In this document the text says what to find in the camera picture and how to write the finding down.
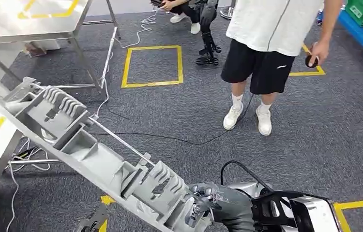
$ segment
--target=shoe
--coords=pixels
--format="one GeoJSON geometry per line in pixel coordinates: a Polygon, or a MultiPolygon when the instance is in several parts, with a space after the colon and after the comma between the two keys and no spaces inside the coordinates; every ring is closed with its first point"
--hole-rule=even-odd
{"type": "Polygon", "coordinates": [[[271,113],[270,110],[267,112],[260,112],[260,106],[256,109],[256,115],[258,118],[258,131],[264,136],[269,136],[271,134],[271,113]]]}
{"type": "Polygon", "coordinates": [[[200,32],[200,23],[192,23],[190,33],[195,35],[195,34],[198,34],[199,32],[200,32]]]}
{"type": "Polygon", "coordinates": [[[178,23],[180,22],[182,19],[186,18],[187,15],[182,13],[182,14],[174,14],[174,16],[170,19],[171,23],[178,23]]]}
{"type": "Polygon", "coordinates": [[[230,107],[229,112],[224,117],[223,127],[226,130],[231,130],[236,126],[237,119],[243,112],[243,103],[240,104],[240,109],[235,109],[233,106],[230,107]]]}

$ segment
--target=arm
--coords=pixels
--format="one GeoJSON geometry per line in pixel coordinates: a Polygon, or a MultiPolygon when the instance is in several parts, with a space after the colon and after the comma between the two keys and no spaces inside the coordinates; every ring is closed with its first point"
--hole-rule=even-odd
{"type": "Polygon", "coordinates": [[[174,1],[164,0],[164,1],[162,1],[163,6],[160,8],[165,11],[171,11],[171,9],[173,9],[173,7],[180,6],[183,3],[186,3],[188,1],[190,1],[190,0],[174,0],[174,1]]]}
{"type": "Polygon", "coordinates": [[[321,28],[320,39],[311,49],[311,59],[309,66],[312,67],[318,58],[318,64],[322,64],[328,56],[330,39],[340,14],[343,0],[324,0],[324,20],[321,28]]]}

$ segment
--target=black shorts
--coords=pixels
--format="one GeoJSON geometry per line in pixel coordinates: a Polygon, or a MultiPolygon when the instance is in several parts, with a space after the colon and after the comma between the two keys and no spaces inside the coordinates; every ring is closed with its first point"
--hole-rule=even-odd
{"type": "Polygon", "coordinates": [[[252,74],[250,92],[253,94],[282,93],[294,59],[278,52],[255,51],[231,40],[221,78],[229,83],[238,83],[252,74]]]}

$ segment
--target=wire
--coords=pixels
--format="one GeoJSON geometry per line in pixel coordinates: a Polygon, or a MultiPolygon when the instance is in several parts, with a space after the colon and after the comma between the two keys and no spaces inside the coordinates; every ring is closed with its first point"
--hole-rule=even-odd
{"type": "Polygon", "coordinates": [[[6,232],[9,231],[9,227],[11,226],[12,222],[14,221],[15,219],[15,207],[14,207],[14,201],[15,201],[15,196],[16,196],[16,193],[17,191],[19,190],[19,184],[16,182],[15,180],[15,176],[14,176],[14,171],[12,169],[12,163],[8,162],[8,165],[9,165],[9,169],[10,169],[10,172],[11,172],[11,177],[12,177],[12,180],[14,181],[14,183],[16,184],[16,190],[14,192],[14,195],[12,196],[12,201],[11,201],[11,209],[12,209],[12,219],[9,221],[8,223],[8,226],[6,227],[6,232]]]}
{"type": "Polygon", "coordinates": [[[142,33],[142,32],[144,32],[144,31],[152,31],[152,29],[151,28],[147,28],[147,27],[145,27],[146,25],[149,25],[149,24],[156,24],[156,15],[157,15],[157,12],[159,12],[160,11],[160,8],[158,8],[157,10],[155,10],[155,12],[154,12],[154,14],[153,15],[151,15],[151,16],[149,16],[149,17],[147,17],[147,18],[145,18],[145,19],[143,19],[141,22],[142,22],[142,24],[140,25],[140,27],[142,27],[143,28],[143,30],[140,30],[140,31],[138,31],[138,32],[136,32],[136,35],[137,35],[137,43],[132,43],[132,44],[129,44],[129,45],[127,45],[127,46],[123,46],[122,44],[121,44],[121,42],[118,40],[118,39],[116,39],[115,38],[115,40],[117,41],[117,42],[119,42],[119,44],[120,44],[120,47],[122,47],[122,48],[128,48],[128,47],[130,47],[130,46],[134,46],[134,45],[138,45],[139,43],[140,43],[140,33],[142,33]]]}
{"type": "MultiPolygon", "coordinates": [[[[23,145],[22,145],[22,147],[19,149],[19,153],[20,153],[20,151],[25,147],[27,145],[27,150],[30,150],[30,148],[29,148],[29,146],[30,146],[30,139],[28,139],[23,145]]],[[[36,148],[34,148],[33,150],[31,150],[30,151],[30,153],[29,153],[29,155],[26,157],[26,158],[22,158],[22,157],[20,157],[20,156],[17,156],[17,155],[14,155],[13,156],[13,159],[18,159],[18,160],[30,160],[30,158],[33,156],[33,155],[35,155],[35,154],[37,154],[39,151],[43,151],[41,148],[39,148],[38,146],[36,146],[36,148]]],[[[44,151],[45,152],[45,157],[46,157],[46,159],[49,159],[49,156],[48,156],[48,154],[47,154],[47,152],[46,151],[44,151]]],[[[33,167],[35,167],[35,168],[37,168],[37,169],[39,169],[39,170],[41,170],[41,171],[48,171],[48,170],[50,170],[50,164],[47,164],[47,168],[42,168],[42,167],[39,167],[38,165],[36,165],[36,164],[32,164],[32,166],[33,167]]],[[[15,172],[17,172],[17,171],[19,171],[19,170],[21,170],[22,168],[24,168],[25,167],[25,164],[23,164],[23,165],[21,165],[19,168],[17,168],[17,169],[15,169],[15,170],[13,170],[13,172],[15,173],[15,172]]]]}
{"type": "Polygon", "coordinates": [[[274,192],[274,190],[268,186],[266,183],[264,183],[264,181],[262,179],[260,179],[260,177],[258,177],[256,174],[254,174],[254,172],[252,172],[250,169],[248,169],[246,166],[244,166],[244,164],[235,161],[235,160],[230,160],[229,162],[225,163],[223,165],[223,167],[221,168],[220,171],[220,184],[224,185],[224,180],[223,180],[223,174],[224,174],[224,169],[231,163],[234,163],[236,165],[238,165],[239,167],[243,168],[247,173],[250,174],[250,176],[252,176],[257,182],[259,182],[262,186],[264,186],[268,191],[270,192],[274,192]]]}
{"type": "MultiPolygon", "coordinates": [[[[140,31],[138,31],[138,32],[136,32],[136,36],[137,36],[137,43],[132,43],[132,44],[129,44],[129,45],[127,45],[127,46],[123,46],[122,44],[121,44],[121,41],[120,40],[118,40],[117,38],[114,38],[118,43],[119,43],[119,45],[120,45],[120,47],[121,48],[128,48],[128,47],[130,47],[130,46],[134,46],[134,45],[138,45],[139,43],[140,43],[140,33],[142,33],[142,32],[144,32],[144,31],[152,31],[152,29],[151,28],[147,28],[147,27],[145,27],[146,25],[149,25],[149,24],[156,24],[156,15],[157,15],[157,12],[159,12],[160,11],[160,8],[159,9],[157,9],[155,12],[154,12],[154,14],[153,15],[150,15],[149,17],[147,17],[147,18],[145,18],[145,19],[143,19],[141,22],[142,22],[142,24],[140,25],[142,28],[143,28],[143,30],[140,30],[140,31]]],[[[111,60],[112,59],[112,57],[113,57],[113,52],[110,52],[110,54],[109,54],[109,58],[108,58],[108,60],[111,60]]],[[[106,73],[105,74],[107,74],[108,72],[110,71],[110,66],[108,65],[107,66],[107,70],[106,70],[106,73]]],[[[106,76],[104,76],[103,78],[102,78],[102,83],[105,85],[105,89],[106,89],[106,99],[99,105],[99,108],[97,109],[97,112],[96,112],[96,115],[97,116],[99,116],[99,111],[100,111],[100,109],[102,108],[102,106],[106,103],[106,102],[108,102],[109,101],[109,92],[108,92],[108,90],[107,90],[107,82],[106,82],[106,76]]],[[[108,110],[111,112],[111,113],[113,113],[113,114],[115,114],[115,115],[117,115],[117,116],[120,116],[120,117],[123,117],[123,116],[121,116],[121,115],[119,115],[119,114],[116,114],[116,113],[114,113],[114,112],[112,112],[109,108],[108,108],[108,110]]]]}
{"type": "MultiPolygon", "coordinates": [[[[241,115],[241,117],[239,119],[237,119],[237,122],[236,123],[240,122],[243,119],[243,117],[246,115],[247,110],[248,110],[248,107],[250,106],[251,100],[253,99],[253,96],[254,96],[254,94],[251,94],[250,100],[249,100],[249,102],[247,104],[247,107],[246,107],[244,113],[241,115]]],[[[156,135],[156,134],[148,134],[148,133],[118,132],[118,133],[115,133],[115,134],[117,134],[117,135],[119,135],[119,134],[146,135],[146,136],[151,136],[151,137],[158,137],[158,138],[164,138],[164,139],[178,140],[178,141],[182,141],[182,142],[185,142],[185,143],[188,143],[188,144],[192,144],[192,145],[203,145],[203,144],[209,143],[209,142],[211,142],[211,141],[213,141],[215,139],[220,138],[221,136],[229,133],[232,130],[233,129],[227,130],[227,131],[225,131],[225,132],[223,132],[223,133],[221,133],[221,134],[219,134],[219,135],[217,135],[217,136],[215,136],[215,137],[213,137],[213,138],[211,138],[211,139],[209,139],[207,141],[201,142],[201,143],[191,142],[191,141],[188,141],[188,140],[185,140],[185,139],[180,139],[180,138],[175,138],[175,137],[169,137],[169,136],[164,136],[164,135],[156,135]]],[[[108,133],[91,133],[91,134],[93,134],[93,135],[109,135],[108,133]]]]}

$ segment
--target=white sock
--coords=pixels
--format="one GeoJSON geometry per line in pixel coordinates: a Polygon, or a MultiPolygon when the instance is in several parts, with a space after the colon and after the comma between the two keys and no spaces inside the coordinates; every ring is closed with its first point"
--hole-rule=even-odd
{"type": "Polygon", "coordinates": [[[269,111],[270,107],[271,107],[271,104],[270,105],[266,105],[263,102],[261,102],[261,105],[258,107],[259,108],[259,112],[260,113],[267,113],[269,111]]]}
{"type": "Polygon", "coordinates": [[[234,94],[231,94],[231,98],[233,99],[233,108],[240,110],[242,107],[242,98],[243,95],[240,96],[234,96],[234,94]]]}

